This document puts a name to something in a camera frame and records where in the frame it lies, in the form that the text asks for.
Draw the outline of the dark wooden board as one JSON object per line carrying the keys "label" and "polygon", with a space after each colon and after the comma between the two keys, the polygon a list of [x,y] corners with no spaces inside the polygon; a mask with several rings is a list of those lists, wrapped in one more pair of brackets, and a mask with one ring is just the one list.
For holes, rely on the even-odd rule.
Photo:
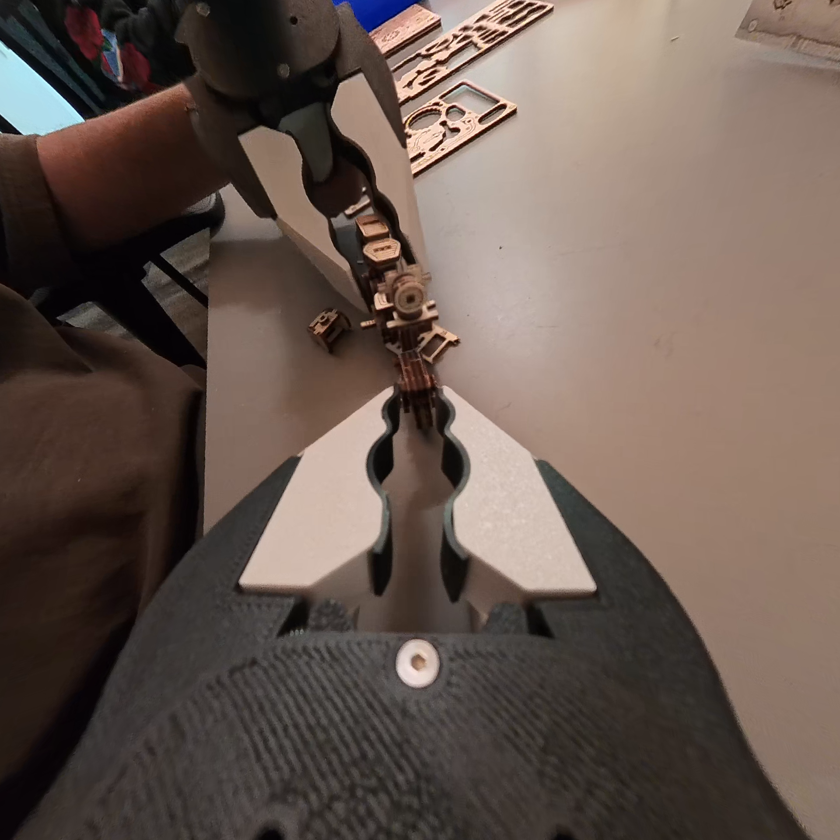
{"label": "dark wooden board", "polygon": [[370,36],[383,57],[391,58],[440,27],[438,14],[415,3],[373,29]]}

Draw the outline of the blue storage bin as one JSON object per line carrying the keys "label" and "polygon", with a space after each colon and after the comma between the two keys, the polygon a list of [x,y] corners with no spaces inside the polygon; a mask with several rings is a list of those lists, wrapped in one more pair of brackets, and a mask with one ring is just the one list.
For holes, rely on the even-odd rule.
{"label": "blue storage bin", "polygon": [[362,28],[371,33],[404,10],[403,1],[333,1],[334,6],[349,4]]}

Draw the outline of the person's brown clothing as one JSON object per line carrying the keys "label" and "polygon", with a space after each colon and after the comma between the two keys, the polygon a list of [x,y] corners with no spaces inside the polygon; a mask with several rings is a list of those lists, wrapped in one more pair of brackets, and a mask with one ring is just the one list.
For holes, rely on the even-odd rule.
{"label": "person's brown clothing", "polygon": [[2,838],[87,726],[142,610],[196,531],[203,393],[140,343],[50,322],[81,278],[37,155],[2,139]]}

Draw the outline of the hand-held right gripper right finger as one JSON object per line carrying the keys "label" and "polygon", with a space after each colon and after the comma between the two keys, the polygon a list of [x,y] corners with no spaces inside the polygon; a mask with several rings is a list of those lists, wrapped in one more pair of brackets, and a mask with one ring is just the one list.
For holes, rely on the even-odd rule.
{"label": "hand-held right gripper right finger", "polygon": [[459,396],[439,390],[444,505],[440,571],[448,599],[535,603],[581,599],[596,584],[537,460]]}

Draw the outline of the wooden punch-out sheet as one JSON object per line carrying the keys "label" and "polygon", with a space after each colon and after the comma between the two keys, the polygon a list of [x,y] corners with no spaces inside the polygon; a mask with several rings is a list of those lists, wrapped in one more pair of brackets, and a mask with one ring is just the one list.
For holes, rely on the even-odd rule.
{"label": "wooden punch-out sheet", "polygon": [[419,100],[457,71],[550,16],[553,10],[552,3],[542,1],[496,1],[481,9],[394,65],[399,105]]}
{"label": "wooden punch-out sheet", "polygon": [[404,118],[412,175],[427,172],[517,113],[513,101],[459,80]]}

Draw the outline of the wooden model wheel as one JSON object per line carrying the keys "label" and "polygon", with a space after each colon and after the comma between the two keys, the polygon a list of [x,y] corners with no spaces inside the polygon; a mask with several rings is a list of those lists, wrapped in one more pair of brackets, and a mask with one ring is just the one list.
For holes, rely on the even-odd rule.
{"label": "wooden model wheel", "polygon": [[438,390],[434,372],[418,350],[399,353],[394,365],[403,411],[413,415],[417,429],[430,429],[434,425]]}

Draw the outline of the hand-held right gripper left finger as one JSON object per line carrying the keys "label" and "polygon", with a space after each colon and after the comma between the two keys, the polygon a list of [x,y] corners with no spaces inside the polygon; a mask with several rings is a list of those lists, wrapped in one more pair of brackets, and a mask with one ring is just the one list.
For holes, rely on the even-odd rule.
{"label": "hand-held right gripper left finger", "polygon": [[299,456],[238,585],[302,599],[380,596],[392,576],[392,509],[384,482],[400,426],[384,389]]}

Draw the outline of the grey desk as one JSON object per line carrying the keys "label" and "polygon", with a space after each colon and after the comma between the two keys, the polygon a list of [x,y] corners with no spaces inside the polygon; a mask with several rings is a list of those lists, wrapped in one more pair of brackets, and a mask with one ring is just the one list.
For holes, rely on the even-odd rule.
{"label": "grey desk", "polygon": [[678,596],[838,838],[838,70],[749,2],[556,2],[465,71],[518,113],[416,181],[441,381]]}

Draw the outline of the small wooden block assembly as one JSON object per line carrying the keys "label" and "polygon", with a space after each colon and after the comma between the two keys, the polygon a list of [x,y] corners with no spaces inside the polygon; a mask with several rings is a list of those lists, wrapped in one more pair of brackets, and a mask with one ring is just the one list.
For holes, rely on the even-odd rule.
{"label": "small wooden block assembly", "polygon": [[352,331],[350,319],[341,310],[326,308],[310,321],[308,334],[310,338],[327,354],[334,352],[336,343],[344,334]]}

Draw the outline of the illustrated instruction booklet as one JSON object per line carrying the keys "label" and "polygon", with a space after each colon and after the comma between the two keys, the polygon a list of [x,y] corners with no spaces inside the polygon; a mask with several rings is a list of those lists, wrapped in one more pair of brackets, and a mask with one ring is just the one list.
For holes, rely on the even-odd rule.
{"label": "illustrated instruction booklet", "polygon": [[838,1],[751,1],[735,36],[839,64]]}

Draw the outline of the person's left forearm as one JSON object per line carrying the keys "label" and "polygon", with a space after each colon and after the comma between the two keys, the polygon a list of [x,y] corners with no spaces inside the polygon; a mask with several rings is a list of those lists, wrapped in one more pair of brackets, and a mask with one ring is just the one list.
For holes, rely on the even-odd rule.
{"label": "person's left forearm", "polygon": [[38,137],[38,161],[73,253],[118,245],[226,186],[196,136],[194,110],[180,83]]}

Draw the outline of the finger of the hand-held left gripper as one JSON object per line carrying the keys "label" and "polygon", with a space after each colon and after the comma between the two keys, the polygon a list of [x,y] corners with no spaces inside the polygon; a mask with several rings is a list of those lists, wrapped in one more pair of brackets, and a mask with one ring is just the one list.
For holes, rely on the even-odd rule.
{"label": "finger of the hand-held left gripper", "polygon": [[339,135],[361,154],[375,211],[399,238],[406,256],[427,272],[427,248],[412,166],[368,80],[361,73],[339,83],[331,106]]}
{"label": "finger of the hand-held left gripper", "polygon": [[367,312],[350,264],[333,242],[330,221],[306,193],[303,159],[294,138],[258,126],[242,134],[239,142],[269,199],[281,233],[342,298],[360,312]]}

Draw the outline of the wooden motorcycle model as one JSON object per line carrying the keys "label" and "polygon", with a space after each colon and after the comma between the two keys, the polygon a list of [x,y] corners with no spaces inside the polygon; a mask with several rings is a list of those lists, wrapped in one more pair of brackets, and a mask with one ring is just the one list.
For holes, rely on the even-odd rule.
{"label": "wooden motorcycle model", "polygon": [[377,332],[394,354],[415,351],[426,364],[437,364],[460,339],[438,324],[437,305],[427,289],[431,276],[403,254],[380,215],[357,216],[354,224],[360,253],[353,272],[369,311],[360,328]]}

